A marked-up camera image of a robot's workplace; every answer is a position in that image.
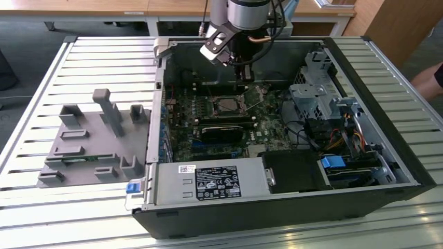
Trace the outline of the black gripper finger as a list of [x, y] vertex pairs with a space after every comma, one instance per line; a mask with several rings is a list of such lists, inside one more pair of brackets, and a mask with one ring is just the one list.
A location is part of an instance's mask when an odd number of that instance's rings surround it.
[[245, 86], [254, 81], [252, 65], [241, 65], [236, 67], [236, 84]]

